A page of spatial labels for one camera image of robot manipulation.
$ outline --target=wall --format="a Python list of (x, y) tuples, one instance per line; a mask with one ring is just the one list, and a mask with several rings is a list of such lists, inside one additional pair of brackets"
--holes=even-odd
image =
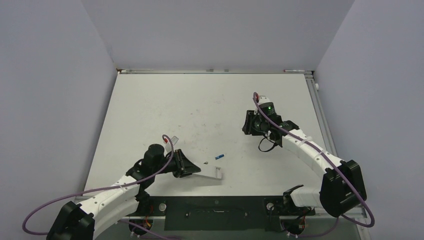
[[(79, 0), (0, 3), (0, 239), (42, 203), (81, 190), (116, 70)], [(28, 227), (45, 232), (60, 205)]]
[(122, 69), (314, 70), (354, 0), (82, 0)]
[(424, 235), (423, 12), (356, 0), (315, 73), (337, 152), (361, 165), (373, 239)]

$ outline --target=white table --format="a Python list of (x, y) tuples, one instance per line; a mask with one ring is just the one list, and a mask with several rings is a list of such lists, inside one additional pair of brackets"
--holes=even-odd
[(149, 145), (163, 143), (162, 134), (177, 136), (175, 148), (199, 167), (221, 167), (223, 179), (161, 174), (146, 190), (151, 196), (269, 196), (299, 184), (319, 188), (301, 160), (280, 147), (260, 152), (262, 137), (242, 132), (255, 91), (325, 148), (303, 74), (119, 74), (85, 189), (113, 184)]

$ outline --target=round metal bolt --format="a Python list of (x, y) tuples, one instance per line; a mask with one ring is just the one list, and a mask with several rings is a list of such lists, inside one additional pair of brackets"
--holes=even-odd
[(159, 204), (159, 211), (163, 212), (165, 209), (167, 209), (167, 205), (165, 203)]
[(268, 209), (268, 210), (271, 210), (271, 209), (273, 209), (274, 208), (274, 204), (272, 203), (272, 202), (269, 202), (267, 205), (266, 205), (266, 209)]

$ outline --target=black strap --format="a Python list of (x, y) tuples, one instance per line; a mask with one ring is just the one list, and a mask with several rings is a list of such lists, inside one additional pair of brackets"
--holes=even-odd
[[(273, 144), (274, 144), (274, 145), (272, 145), (272, 147), (271, 147), (270, 149), (268, 149), (268, 150), (262, 150), (262, 149), (261, 149), (261, 144), (262, 144), (262, 142), (263, 142), (265, 139), (266, 139), (266, 140), (268, 140), (270, 143), (273, 143)], [(275, 142), (273, 142), (273, 141), (269, 140), (269, 139), (268, 139), (268, 137), (264, 136), (264, 137), (262, 138), (262, 140), (259, 142), (259, 145), (257, 146), (257, 149), (259, 149), (259, 151), (261, 151), (261, 152), (263, 152), (263, 153), (267, 153), (267, 152), (269, 152), (269, 151), (273, 150), (276, 146), (278, 146), (278, 144), (277, 144), (277, 143), (275, 143)]]

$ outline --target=blue object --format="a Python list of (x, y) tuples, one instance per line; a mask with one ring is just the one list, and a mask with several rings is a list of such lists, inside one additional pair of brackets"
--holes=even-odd
[(219, 155), (219, 156), (216, 156), (216, 157), (215, 157), (215, 160), (218, 160), (218, 159), (220, 159), (220, 158), (222, 158), (222, 157), (224, 157), (224, 154), (221, 154), (221, 155)]

